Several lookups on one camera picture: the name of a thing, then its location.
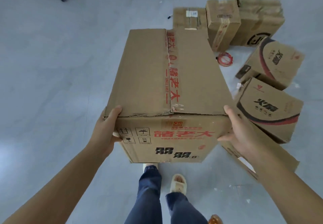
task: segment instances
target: dark blue pants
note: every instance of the dark blue pants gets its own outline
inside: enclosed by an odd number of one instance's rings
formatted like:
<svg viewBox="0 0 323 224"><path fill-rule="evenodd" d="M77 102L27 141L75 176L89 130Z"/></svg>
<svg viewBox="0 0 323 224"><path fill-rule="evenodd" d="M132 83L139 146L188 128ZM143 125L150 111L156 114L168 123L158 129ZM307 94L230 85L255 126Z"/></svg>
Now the dark blue pants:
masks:
<svg viewBox="0 0 323 224"><path fill-rule="evenodd" d="M160 188L162 176L154 165L145 168L140 177L137 200L125 224L162 224ZM172 224L207 224L204 216L197 211L182 193L166 195Z"/></svg>

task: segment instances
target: floor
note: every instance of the floor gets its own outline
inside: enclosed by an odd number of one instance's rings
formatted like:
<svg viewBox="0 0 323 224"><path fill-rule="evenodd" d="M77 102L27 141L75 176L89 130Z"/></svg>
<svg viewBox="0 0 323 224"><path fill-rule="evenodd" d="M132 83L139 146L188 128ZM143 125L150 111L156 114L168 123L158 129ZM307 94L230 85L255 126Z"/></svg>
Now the floor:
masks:
<svg viewBox="0 0 323 224"><path fill-rule="evenodd" d="M305 101L292 141L297 174L323 197L323 0L281 0L285 24L275 39L306 54L286 90ZM0 0L0 222L4 221L88 142L107 103L133 28L172 28L174 6L206 0ZM252 48L232 47L222 68L234 93L236 71ZM284 223L263 187L217 146L201 164L164 164L161 203L174 173L188 181L188 199L206 217L224 223ZM121 147L99 169L71 214L72 223L123 223L131 210L142 165Z"/></svg>

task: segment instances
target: black circular logo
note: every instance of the black circular logo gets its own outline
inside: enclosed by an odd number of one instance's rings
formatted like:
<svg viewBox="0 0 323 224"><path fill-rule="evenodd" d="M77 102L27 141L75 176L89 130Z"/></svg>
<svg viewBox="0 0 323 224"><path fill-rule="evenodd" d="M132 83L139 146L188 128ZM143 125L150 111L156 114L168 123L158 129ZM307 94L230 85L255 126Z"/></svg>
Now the black circular logo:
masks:
<svg viewBox="0 0 323 224"><path fill-rule="evenodd" d="M248 40L247 45L257 45L263 38L269 36L270 33L257 33Z"/></svg>

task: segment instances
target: torn cardboard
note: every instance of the torn cardboard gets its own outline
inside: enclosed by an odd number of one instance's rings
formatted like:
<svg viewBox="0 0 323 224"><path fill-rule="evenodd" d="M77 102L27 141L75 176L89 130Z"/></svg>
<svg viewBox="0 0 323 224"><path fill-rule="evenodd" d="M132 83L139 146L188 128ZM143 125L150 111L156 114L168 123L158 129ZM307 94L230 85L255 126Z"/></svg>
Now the torn cardboard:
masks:
<svg viewBox="0 0 323 224"><path fill-rule="evenodd" d="M182 28L188 30L199 30L207 33L207 20L205 8L196 7L177 7L173 9L173 28Z"/></svg>
<svg viewBox="0 0 323 224"><path fill-rule="evenodd" d="M256 46L264 37L272 37L285 18L280 0L236 0L241 25L230 45Z"/></svg>
<svg viewBox="0 0 323 224"><path fill-rule="evenodd" d="M235 96L237 108L277 143L291 140L303 102L251 78Z"/></svg>
<svg viewBox="0 0 323 224"><path fill-rule="evenodd" d="M200 31L130 30L105 116L132 163L201 162L231 128L231 93Z"/></svg>
<svg viewBox="0 0 323 224"><path fill-rule="evenodd" d="M236 78L244 83L256 77L282 91L292 83L304 57L292 46L266 37L249 56Z"/></svg>
<svg viewBox="0 0 323 224"><path fill-rule="evenodd" d="M252 124L259 142L263 143L272 153L286 166L286 168L295 172L299 161L297 161L292 155L290 155L285 149L280 145L275 143L270 139L264 132L262 132L257 126ZM222 147L240 164L250 175L252 175L256 180L258 180L258 175L254 170L253 166L242 156L230 142L221 142Z"/></svg>
<svg viewBox="0 0 323 224"><path fill-rule="evenodd" d="M206 16L212 50L226 51L241 24L236 0L208 0Z"/></svg>

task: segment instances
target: red wire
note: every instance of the red wire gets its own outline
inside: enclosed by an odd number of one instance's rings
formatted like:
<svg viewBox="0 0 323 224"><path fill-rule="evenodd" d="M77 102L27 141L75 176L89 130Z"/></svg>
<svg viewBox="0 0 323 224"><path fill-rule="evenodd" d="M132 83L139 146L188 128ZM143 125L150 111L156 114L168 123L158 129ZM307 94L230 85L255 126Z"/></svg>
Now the red wire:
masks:
<svg viewBox="0 0 323 224"><path fill-rule="evenodd" d="M230 61L223 59L223 57L228 57ZM233 57L228 52L223 52L218 55L218 63L223 67L230 67L233 63Z"/></svg>

